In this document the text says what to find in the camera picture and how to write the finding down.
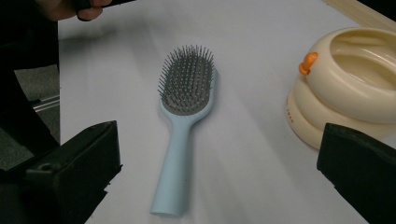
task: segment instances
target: hairbrush handle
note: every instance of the hairbrush handle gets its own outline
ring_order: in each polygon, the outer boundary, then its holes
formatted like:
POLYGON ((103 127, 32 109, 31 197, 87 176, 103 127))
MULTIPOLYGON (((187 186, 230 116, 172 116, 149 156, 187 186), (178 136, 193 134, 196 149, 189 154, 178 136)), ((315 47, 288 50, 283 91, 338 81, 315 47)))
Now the hairbrush handle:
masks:
POLYGON ((191 150, 188 148, 191 121, 173 121, 173 132, 150 213, 162 217, 180 217, 187 203, 190 182, 191 150))
MULTIPOLYGON (((112 7, 115 5, 120 5, 120 4, 124 4, 127 2, 132 2, 132 1, 134 1, 134 0, 112 0, 109 5, 102 6, 102 7, 112 7)), ((72 0, 72 2, 73 2, 73 7, 76 10, 76 14, 78 14, 78 12, 81 10, 88 9, 88 8, 92 7, 91 0, 72 0)), ((78 19, 81 21, 86 21, 86 20, 83 20, 82 18, 80 18, 79 16, 78 16, 78 19)))

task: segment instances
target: gray floor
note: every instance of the gray floor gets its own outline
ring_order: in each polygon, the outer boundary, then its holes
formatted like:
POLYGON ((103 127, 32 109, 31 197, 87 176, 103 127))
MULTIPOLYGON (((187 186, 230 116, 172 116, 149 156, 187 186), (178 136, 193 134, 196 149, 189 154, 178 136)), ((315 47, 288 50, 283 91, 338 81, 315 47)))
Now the gray floor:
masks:
MULTIPOLYGON (((59 73, 55 65, 15 71, 18 81, 29 100, 43 99, 59 94, 59 73)), ((37 112, 47 124, 52 135, 60 140, 59 106, 37 112)), ((33 155, 20 146, 0 128, 0 169, 8 170, 33 155)))

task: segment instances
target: cream plastic container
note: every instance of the cream plastic container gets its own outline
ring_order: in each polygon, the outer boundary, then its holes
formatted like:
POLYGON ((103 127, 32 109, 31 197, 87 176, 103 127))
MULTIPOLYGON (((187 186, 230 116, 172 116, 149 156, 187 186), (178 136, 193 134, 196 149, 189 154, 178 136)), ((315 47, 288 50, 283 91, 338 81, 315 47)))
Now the cream plastic container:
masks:
POLYGON ((396 34, 348 28, 323 36, 309 50, 312 91, 355 119, 396 123, 396 34))
POLYGON ((290 127, 319 149, 336 123, 381 139, 396 133, 396 34, 347 28, 319 39, 288 96, 290 127))

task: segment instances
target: hairbrush head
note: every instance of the hairbrush head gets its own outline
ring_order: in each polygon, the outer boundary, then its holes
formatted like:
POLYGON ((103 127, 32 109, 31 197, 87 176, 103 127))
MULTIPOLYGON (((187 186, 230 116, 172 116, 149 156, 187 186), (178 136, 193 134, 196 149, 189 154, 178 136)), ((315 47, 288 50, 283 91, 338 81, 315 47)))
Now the hairbrush head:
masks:
POLYGON ((168 55, 160 78, 163 106, 171 113, 188 116, 208 103, 214 76, 212 53, 202 47, 183 47, 168 55))

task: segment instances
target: wooden edge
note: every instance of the wooden edge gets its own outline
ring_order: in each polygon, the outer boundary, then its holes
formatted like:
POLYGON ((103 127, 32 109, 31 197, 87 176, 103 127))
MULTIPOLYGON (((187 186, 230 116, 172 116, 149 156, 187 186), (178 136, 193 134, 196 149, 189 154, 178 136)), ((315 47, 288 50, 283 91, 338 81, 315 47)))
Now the wooden edge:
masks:
POLYGON ((361 26, 396 32, 396 21, 389 19, 357 0, 323 0, 361 26))

